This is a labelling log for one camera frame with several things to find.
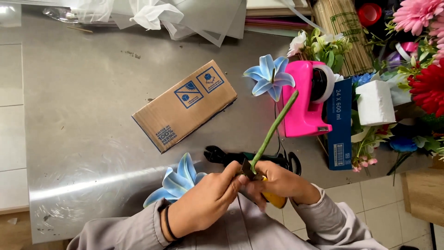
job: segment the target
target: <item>flower petal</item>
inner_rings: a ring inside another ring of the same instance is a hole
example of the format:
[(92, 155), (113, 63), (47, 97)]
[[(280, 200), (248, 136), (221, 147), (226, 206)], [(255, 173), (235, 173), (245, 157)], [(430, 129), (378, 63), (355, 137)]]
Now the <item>flower petal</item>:
[(196, 169), (194, 169), (190, 153), (184, 154), (182, 159), (180, 159), (177, 173), (188, 179), (189, 182), (194, 183), (194, 180), (196, 179)]
[(158, 190), (152, 192), (150, 196), (145, 200), (143, 203), (143, 208), (146, 208), (151, 203), (159, 201), (160, 199), (165, 198), (170, 202), (175, 202), (178, 200), (178, 197), (175, 197), (174, 195), (170, 194), (165, 188), (161, 187)]
[(253, 91), (251, 91), (251, 92), (256, 97), (256, 96), (260, 96), (263, 93), (267, 92), (272, 87), (273, 87), (273, 84), (271, 84), (271, 82), (269, 82), (266, 79), (261, 79), (260, 81), (258, 81), (258, 83), (256, 83), (256, 85), (253, 88)]
[(172, 195), (181, 197), (186, 191), (194, 187), (194, 183), (188, 179), (176, 174), (172, 168), (168, 167), (162, 186)]
[(270, 94), (271, 98), (275, 102), (279, 101), (279, 97), (281, 96), (282, 87), (281, 86), (273, 86), (271, 89), (268, 90), (268, 94)]
[(294, 87), (295, 85), (296, 85), (296, 83), (294, 82), (294, 78), (293, 78), (293, 76), (291, 76), (290, 74), (288, 74), (288, 73), (285, 73), (285, 72), (280, 72), (280, 73), (277, 73), (275, 76), (274, 76), (274, 84), (275, 85), (277, 85), (277, 81), (282, 81), (282, 80), (284, 80), (284, 81), (287, 81), (287, 82), (289, 82), (290, 84), (285, 84), (285, 85), (290, 85), (290, 86), (292, 86), (292, 87)]
[(206, 173), (204, 173), (204, 172), (198, 173), (196, 175), (196, 179), (194, 180), (194, 184), (197, 185), (199, 183), (199, 181), (201, 181), (204, 176), (206, 176)]
[(261, 56), (259, 58), (259, 67), (261, 67), (261, 72), (264, 78), (268, 81), (271, 81), (271, 74), (273, 73), (274, 62), (270, 54), (266, 56)]
[(261, 67), (259, 67), (259, 66), (254, 66), (254, 67), (251, 67), (251, 68), (247, 69), (244, 72), (244, 76), (251, 77), (251, 78), (253, 78), (256, 81), (260, 81), (262, 78), (265, 78), (262, 75)]
[(287, 64), (288, 64), (288, 58), (285, 56), (280, 56), (276, 60), (274, 60), (274, 66), (276, 68), (275, 75), (279, 72), (285, 72)]

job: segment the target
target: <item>pink tape dispenser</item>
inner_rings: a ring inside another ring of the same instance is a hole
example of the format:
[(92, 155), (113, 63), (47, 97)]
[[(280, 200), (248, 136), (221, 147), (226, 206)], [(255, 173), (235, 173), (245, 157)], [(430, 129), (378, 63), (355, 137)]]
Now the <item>pink tape dispenser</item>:
[(322, 121), (322, 106), (333, 92), (335, 76), (329, 66), (317, 61), (295, 61), (285, 72), (293, 76), (296, 86), (282, 87), (283, 105), (297, 89), (299, 96), (284, 118), (285, 136), (321, 135), (332, 131)]

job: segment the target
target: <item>stainless steel table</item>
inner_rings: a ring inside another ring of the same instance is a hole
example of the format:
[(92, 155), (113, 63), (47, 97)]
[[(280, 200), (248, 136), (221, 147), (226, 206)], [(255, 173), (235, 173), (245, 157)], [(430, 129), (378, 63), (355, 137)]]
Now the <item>stainless steel table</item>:
[[(253, 97), (242, 77), (260, 56), (285, 55), (288, 37), (246, 33), (217, 48), (194, 36), (173, 41), (166, 31), (66, 28), (40, 13), (23, 13), (23, 75), (29, 199), (34, 243), (76, 236), (95, 218), (131, 216), (142, 210), (168, 166), (190, 152), (198, 171), (220, 171), (203, 149), (257, 150), (274, 120), (267, 95)], [(133, 52), (140, 58), (126, 53)], [(238, 99), (185, 140), (161, 155), (131, 115), (214, 59)], [(364, 171), (329, 171), (315, 137), (286, 138), (302, 163), (302, 176), (328, 188), (383, 176), (396, 159), (379, 150), (378, 164)], [(278, 147), (273, 138), (266, 153)], [(411, 157), (401, 168), (425, 158)]]

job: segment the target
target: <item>person's right hand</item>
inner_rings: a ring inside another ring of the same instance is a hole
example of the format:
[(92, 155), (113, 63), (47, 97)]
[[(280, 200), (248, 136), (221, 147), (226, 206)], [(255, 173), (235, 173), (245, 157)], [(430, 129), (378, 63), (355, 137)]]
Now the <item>person's right hand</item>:
[(265, 209), (266, 201), (261, 193), (273, 193), (281, 197), (289, 197), (297, 204), (314, 204), (321, 199), (319, 190), (310, 182), (271, 161), (258, 161), (256, 172), (267, 177), (268, 181), (253, 181), (247, 186), (248, 194), (252, 195), (256, 204)]

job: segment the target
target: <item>blue lily flower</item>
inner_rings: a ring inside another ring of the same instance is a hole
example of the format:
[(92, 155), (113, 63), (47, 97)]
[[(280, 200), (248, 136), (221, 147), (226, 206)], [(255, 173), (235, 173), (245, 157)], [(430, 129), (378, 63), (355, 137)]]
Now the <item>blue lily flower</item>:
[(177, 167), (177, 173), (171, 167), (168, 167), (162, 181), (162, 187), (148, 196), (143, 203), (143, 208), (162, 198), (171, 203), (176, 202), (184, 193), (198, 184), (205, 175), (206, 173), (202, 172), (196, 174), (190, 154), (184, 154)]
[(370, 82), (370, 79), (375, 75), (375, 73), (365, 73), (364, 75), (357, 75), (352, 77), (352, 82), (358, 83), (358, 87)]
[(390, 147), (397, 152), (413, 152), (418, 149), (416, 143), (404, 136), (393, 136), (390, 138)]
[(256, 97), (268, 92), (271, 98), (273, 98), (275, 102), (278, 102), (281, 96), (282, 86), (295, 86), (293, 77), (285, 73), (287, 64), (288, 58), (284, 56), (274, 61), (270, 54), (261, 56), (259, 58), (259, 66), (251, 67), (244, 72), (244, 76), (251, 77), (258, 81), (253, 88), (253, 95)]

